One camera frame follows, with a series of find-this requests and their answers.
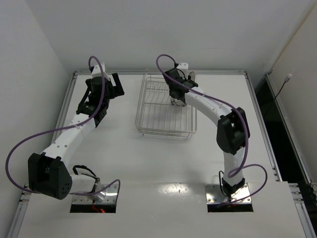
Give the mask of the teal rimmed text plate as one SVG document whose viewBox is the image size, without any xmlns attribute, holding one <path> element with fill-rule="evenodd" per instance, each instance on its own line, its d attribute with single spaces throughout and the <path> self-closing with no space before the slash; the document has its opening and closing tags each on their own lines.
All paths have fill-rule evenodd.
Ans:
<svg viewBox="0 0 317 238">
<path fill-rule="evenodd" d="M 179 101 L 178 99 L 175 99 L 175 98 L 170 98 L 170 101 L 171 101 L 171 104 L 173 106 L 177 106 L 177 102 Z"/>
</svg>

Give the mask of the orange sunburst plate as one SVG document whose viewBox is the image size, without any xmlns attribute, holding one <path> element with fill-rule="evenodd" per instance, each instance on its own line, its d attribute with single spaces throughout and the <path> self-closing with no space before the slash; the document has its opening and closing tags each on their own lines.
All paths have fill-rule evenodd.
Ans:
<svg viewBox="0 0 317 238">
<path fill-rule="evenodd" d="M 189 72 L 188 80 L 190 80 L 192 82 L 196 82 L 196 73 L 194 71 Z"/>
</svg>

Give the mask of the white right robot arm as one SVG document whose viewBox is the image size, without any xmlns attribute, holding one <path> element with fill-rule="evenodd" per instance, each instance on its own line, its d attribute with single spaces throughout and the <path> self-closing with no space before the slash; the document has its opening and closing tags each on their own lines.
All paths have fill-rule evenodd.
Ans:
<svg viewBox="0 0 317 238">
<path fill-rule="evenodd" d="M 245 111 L 205 94 L 189 76 L 181 77 L 176 68 L 164 72 L 163 76 L 172 98 L 193 106 L 216 125 L 216 142 L 224 155 L 222 192 L 230 198 L 245 184 L 242 168 L 250 138 Z"/>
</svg>

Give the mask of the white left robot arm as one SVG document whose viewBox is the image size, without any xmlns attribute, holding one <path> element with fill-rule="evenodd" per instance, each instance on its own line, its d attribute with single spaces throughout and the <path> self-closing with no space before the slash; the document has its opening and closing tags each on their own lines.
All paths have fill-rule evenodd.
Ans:
<svg viewBox="0 0 317 238">
<path fill-rule="evenodd" d="M 124 95 L 118 74 L 113 73 L 112 77 L 114 85 L 109 79 L 102 82 L 100 76 L 87 79 L 87 90 L 70 128 L 64 130 L 41 154 L 33 153 L 29 157 L 29 187 L 33 192 L 62 200 L 68 194 L 96 196 L 106 189 L 93 172 L 70 172 L 67 166 L 84 138 L 106 116 L 110 100 Z"/>
</svg>

